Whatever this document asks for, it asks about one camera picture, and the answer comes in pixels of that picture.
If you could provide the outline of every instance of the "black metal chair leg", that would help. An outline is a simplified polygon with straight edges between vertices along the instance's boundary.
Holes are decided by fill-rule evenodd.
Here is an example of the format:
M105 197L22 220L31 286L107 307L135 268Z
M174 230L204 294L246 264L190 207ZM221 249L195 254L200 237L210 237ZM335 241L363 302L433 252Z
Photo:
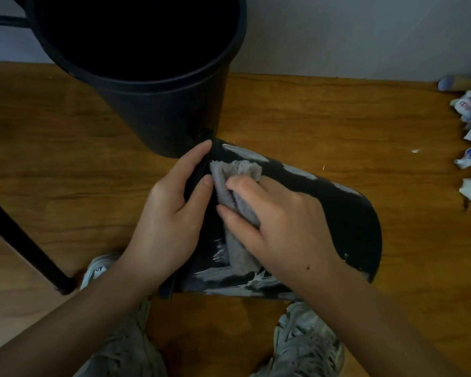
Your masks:
M77 286L76 280L69 278L61 271L1 207L0 237L52 283L62 295L68 295L75 290Z

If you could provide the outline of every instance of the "sneaker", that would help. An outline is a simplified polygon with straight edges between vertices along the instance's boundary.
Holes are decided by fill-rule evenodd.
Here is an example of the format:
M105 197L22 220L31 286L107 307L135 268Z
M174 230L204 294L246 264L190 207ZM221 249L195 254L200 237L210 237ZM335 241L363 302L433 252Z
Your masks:
M119 256L119 253L110 253L95 258L87 268L80 289L107 271ZM162 356L144 332L149 310L150 302L146 300L126 316L75 377L166 377Z
M338 377L344 345L302 302L292 303L274 330L274 355L250 377Z

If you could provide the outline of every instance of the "black trash bin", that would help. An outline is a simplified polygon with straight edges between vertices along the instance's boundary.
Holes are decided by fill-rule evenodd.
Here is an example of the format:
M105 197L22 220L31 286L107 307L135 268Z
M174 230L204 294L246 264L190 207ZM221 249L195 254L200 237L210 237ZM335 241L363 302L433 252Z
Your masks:
M50 58L90 84L152 151L216 134L245 0L26 0Z

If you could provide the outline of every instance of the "wooden laminate floor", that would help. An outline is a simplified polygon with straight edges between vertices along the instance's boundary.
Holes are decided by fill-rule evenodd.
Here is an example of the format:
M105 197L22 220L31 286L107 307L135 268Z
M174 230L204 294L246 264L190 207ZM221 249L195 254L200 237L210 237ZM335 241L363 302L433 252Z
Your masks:
M471 204L458 193L471 168L452 164L469 146L452 97L427 83L235 74L218 136L367 196L384 241L376 287L471 373ZM0 63L0 204L65 272L126 246L173 163L55 66ZM0 345L64 299L0 241ZM153 298L147 332L171 376L245 376L272 353L285 306ZM364 375L352 357L345 375Z

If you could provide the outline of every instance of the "gray cloth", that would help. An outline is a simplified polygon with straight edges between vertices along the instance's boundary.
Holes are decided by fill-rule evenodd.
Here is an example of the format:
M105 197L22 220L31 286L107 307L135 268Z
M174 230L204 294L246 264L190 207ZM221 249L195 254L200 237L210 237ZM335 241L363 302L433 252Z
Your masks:
M237 193L228 190L225 183L231 176L245 174L250 176L255 181L260 181L262 177L262 167L257 163L252 163L248 160L233 161L228 164L223 161L211 161L209 164L211 173L213 175L214 187L218 202L225 205L233 211L239 213L254 227L260 227L258 220L253 209L244 201ZM257 272L262 265L258 260L253 257L241 242L225 227L225 238L227 244L228 262L231 266L232 272L235 275L246 275L249 272Z

